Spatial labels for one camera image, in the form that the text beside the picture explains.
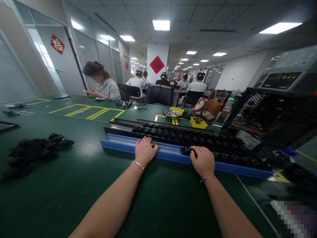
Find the green workbench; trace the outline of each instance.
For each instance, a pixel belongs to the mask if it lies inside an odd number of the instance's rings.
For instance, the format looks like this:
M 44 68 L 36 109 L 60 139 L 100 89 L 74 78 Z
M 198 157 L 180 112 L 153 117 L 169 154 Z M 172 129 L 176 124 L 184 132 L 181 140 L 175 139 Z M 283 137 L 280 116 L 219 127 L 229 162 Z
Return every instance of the green workbench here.
M 17 146 L 22 139 L 47 138 L 50 133 L 57 133 L 75 143 L 49 163 L 33 163 L 27 177 L 0 184 L 1 237 L 70 235 L 98 197 L 134 159 L 133 154 L 101 147 L 100 139 L 107 139 L 103 127 L 109 126 L 108 121 L 118 117 L 171 123 L 162 117 L 167 106 L 148 104 L 144 107 L 150 110 L 122 111 L 114 102 L 97 102 L 73 95 L 66 99 L 45 97 L 21 103 L 31 106 L 13 110 L 35 114 L 0 115 L 1 121 L 20 125 L 0 133 L 1 173 L 9 168 L 8 149 Z M 86 112 L 76 113 L 83 108 Z M 187 120 L 173 123 L 190 126 Z M 218 171 L 215 174 L 261 235 L 276 237 L 239 178 Z M 253 187 L 270 182 L 240 178 Z M 207 190 L 199 180 L 192 166 L 154 159 L 140 180 L 118 237 L 221 237 Z M 272 208 L 265 209 L 277 220 Z

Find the white shirt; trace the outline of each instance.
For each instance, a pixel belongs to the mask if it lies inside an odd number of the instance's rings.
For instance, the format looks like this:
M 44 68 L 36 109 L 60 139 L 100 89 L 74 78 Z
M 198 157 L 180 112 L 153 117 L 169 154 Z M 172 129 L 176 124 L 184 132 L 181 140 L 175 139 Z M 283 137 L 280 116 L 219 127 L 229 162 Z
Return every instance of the white shirt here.
M 189 84 L 187 91 L 204 92 L 207 85 L 203 82 L 192 82 Z
M 126 85 L 135 86 L 135 87 L 140 88 L 140 98 L 142 97 L 142 87 L 145 86 L 143 79 L 140 79 L 140 78 L 137 78 L 137 77 L 130 78 L 127 81 Z
M 146 78 L 143 77 L 142 79 L 143 79 L 143 81 L 144 81 L 145 84 L 151 84 L 151 83 L 152 83 L 152 82 L 151 82 L 151 79 L 150 79 L 149 77 L 146 77 Z

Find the phone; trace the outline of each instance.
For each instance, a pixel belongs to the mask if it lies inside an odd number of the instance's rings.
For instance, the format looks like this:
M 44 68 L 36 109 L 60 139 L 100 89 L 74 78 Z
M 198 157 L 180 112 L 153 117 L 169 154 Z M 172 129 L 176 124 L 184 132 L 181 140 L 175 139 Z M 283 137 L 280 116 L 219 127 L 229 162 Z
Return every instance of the phone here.
M 54 97 L 54 99 L 69 98 L 69 97 L 70 96 L 68 95 L 63 95 L 63 96 Z

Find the silver bracelet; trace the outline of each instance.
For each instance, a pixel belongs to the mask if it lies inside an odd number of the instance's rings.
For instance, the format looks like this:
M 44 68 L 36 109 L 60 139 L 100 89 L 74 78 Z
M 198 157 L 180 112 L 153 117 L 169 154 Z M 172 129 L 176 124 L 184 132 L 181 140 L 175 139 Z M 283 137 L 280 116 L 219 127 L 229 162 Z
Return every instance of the silver bracelet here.
M 208 176 L 208 177 L 202 177 L 201 178 L 201 181 L 199 182 L 199 184 L 201 184 L 205 179 L 208 179 L 208 178 L 215 178 L 216 176 Z
M 144 167 L 143 167 L 140 163 L 138 163 L 138 162 L 136 162 L 136 161 L 132 161 L 131 164 L 133 164 L 133 163 L 136 163 L 138 166 L 140 166 L 140 167 L 142 168 L 142 170 L 144 170 Z

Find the yellow plastic bin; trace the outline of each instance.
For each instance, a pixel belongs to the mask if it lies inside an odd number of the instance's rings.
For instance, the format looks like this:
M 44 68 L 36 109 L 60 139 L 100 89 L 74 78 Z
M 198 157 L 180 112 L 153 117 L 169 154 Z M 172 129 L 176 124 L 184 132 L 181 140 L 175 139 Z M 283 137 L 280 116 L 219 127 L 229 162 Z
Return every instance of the yellow plastic bin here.
M 208 126 L 208 125 L 206 124 L 206 122 L 201 121 L 201 122 L 196 123 L 196 122 L 194 121 L 194 119 L 196 119 L 196 118 L 197 118 L 197 117 L 191 117 L 191 125 L 192 125 L 193 127 L 195 127 L 195 128 L 206 129 L 206 127 Z
M 181 108 L 178 108 L 178 107 L 171 107 L 170 110 L 178 111 L 181 115 L 182 115 L 183 112 L 184 112 L 184 109 L 181 109 Z

